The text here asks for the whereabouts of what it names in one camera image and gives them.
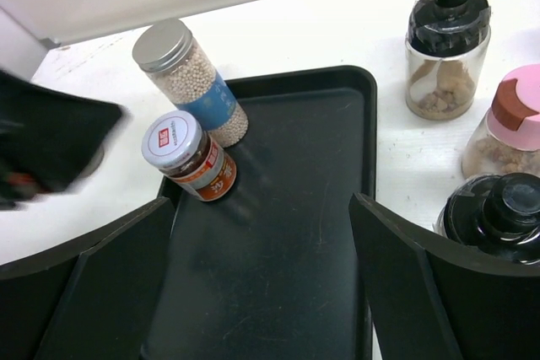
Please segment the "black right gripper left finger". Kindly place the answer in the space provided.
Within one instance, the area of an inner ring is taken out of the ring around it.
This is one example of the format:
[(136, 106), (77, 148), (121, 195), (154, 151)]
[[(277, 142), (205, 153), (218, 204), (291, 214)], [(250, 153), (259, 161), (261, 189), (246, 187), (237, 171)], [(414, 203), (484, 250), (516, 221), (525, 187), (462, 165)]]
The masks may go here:
[(1, 266), (3, 359), (137, 359), (175, 210), (156, 198), (95, 231)]

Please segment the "tall jar white beads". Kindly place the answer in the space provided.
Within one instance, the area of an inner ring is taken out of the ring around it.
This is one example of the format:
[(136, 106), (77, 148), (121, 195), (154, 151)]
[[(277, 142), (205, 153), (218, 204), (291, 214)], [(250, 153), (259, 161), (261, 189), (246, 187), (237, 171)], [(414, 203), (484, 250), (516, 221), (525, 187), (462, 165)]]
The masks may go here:
[(168, 19), (145, 30), (132, 58), (177, 109), (192, 114), (222, 147), (245, 136), (246, 112), (182, 21)]

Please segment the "orange label sauce jar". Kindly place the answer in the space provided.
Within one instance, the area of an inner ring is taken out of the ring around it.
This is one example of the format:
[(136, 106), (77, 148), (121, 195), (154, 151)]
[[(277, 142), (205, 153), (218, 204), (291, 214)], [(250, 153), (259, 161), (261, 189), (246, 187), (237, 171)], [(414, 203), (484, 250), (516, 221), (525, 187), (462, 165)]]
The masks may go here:
[(190, 113), (175, 110), (150, 125), (142, 140), (144, 159), (199, 201), (225, 196), (235, 184), (237, 167)]

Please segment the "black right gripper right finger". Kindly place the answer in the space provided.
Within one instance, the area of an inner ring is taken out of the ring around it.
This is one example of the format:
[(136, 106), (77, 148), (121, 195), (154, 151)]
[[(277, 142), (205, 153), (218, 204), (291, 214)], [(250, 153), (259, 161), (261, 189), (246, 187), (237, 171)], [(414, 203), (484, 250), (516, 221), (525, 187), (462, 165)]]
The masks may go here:
[(385, 359), (537, 359), (539, 269), (473, 250), (355, 193), (359, 272)]

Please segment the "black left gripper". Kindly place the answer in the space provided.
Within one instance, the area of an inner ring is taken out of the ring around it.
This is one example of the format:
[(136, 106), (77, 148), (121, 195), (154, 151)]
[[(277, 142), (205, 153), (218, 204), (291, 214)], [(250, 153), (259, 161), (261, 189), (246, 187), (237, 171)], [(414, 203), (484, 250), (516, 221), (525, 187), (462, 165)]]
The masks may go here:
[(1, 71), (1, 209), (67, 190), (122, 119), (118, 104)]

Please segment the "black top grinder bottle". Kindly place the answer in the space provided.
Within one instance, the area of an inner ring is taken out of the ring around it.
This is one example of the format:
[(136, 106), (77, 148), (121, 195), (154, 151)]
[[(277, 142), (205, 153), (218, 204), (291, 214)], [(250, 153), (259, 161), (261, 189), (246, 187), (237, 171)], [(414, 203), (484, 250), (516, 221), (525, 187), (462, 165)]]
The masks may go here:
[(89, 165), (85, 168), (84, 177), (91, 176), (102, 164), (105, 157), (105, 144), (102, 143), (98, 148), (95, 156), (89, 162)]

